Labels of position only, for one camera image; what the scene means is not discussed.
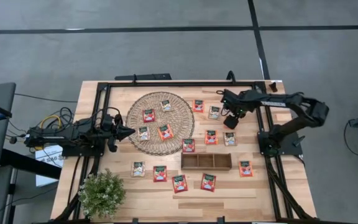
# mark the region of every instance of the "yellow cable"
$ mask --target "yellow cable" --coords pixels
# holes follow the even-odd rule
[[[42,128],[42,127],[44,126],[44,122],[45,122],[46,120],[50,119],[50,118],[56,118],[56,119],[59,121],[59,128],[62,127],[62,121],[60,120],[59,116],[57,116],[57,115],[50,115],[50,116],[47,116],[46,118],[44,118],[44,119],[41,121],[41,123],[40,123],[40,128]],[[43,150],[44,147],[43,147],[43,146],[35,146],[34,149],[35,149],[36,151],[38,151],[38,150]]]
[[[40,123],[40,128],[42,128],[42,127],[44,126],[44,122],[45,122],[46,120],[50,119],[50,118],[56,118],[56,119],[58,119],[58,121],[59,121],[59,128],[62,127],[62,121],[60,120],[59,116],[57,116],[57,115],[50,115],[50,116],[44,118],[44,119],[41,121],[41,123]]]

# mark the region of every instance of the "snack packet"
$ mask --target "snack packet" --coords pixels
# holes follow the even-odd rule
[[[219,118],[219,111],[221,109],[218,108],[217,106],[210,106],[209,107],[209,119],[218,119]]]
[[[205,144],[218,144],[218,134],[215,130],[205,131]]]
[[[143,122],[153,122],[155,121],[154,109],[143,110]]]
[[[145,162],[134,162],[132,167],[132,177],[144,177],[145,174]]]
[[[196,145],[194,139],[183,140],[183,152],[195,152]]]
[[[203,174],[203,180],[201,181],[201,189],[215,191],[216,176]]]
[[[187,191],[187,183],[185,175],[178,175],[172,177],[173,190],[176,193]]]
[[[204,113],[204,101],[202,100],[193,101],[193,112]]]
[[[173,110],[169,100],[164,100],[161,102],[162,111],[167,112]]]
[[[235,133],[223,133],[225,146],[236,146],[236,134]]]
[[[173,133],[169,124],[159,127],[158,133],[160,134],[161,140],[166,140],[173,137]]]
[[[167,181],[167,167],[155,166],[154,167],[154,182],[166,182]]]
[[[141,127],[141,128],[139,128],[139,139],[141,141],[150,140],[149,127]]]
[[[239,161],[240,177],[253,177],[251,161]]]

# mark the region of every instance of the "table leg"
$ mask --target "table leg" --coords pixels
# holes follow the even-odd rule
[[[62,171],[62,168],[40,162],[7,149],[2,150],[0,166],[13,166],[16,169],[33,172],[54,179],[59,179]]]

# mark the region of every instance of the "white label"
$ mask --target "white label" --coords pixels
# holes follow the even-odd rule
[[[268,101],[261,101],[262,105],[265,106],[279,106],[279,107],[286,107],[285,103],[279,103],[279,102],[268,102]]]

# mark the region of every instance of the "white paper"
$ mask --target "white paper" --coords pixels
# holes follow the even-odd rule
[[[46,162],[50,165],[57,166],[57,167],[63,167],[63,157],[62,157],[62,151],[63,148],[56,145],[56,146],[48,146],[45,147],[43,150],[39,150],[35,152],[35,159],[38,161]],[[41,175],[35,176],[35,185],[37,187],[42,187],[51,183],[54,183],[58,180],[44,177]]]

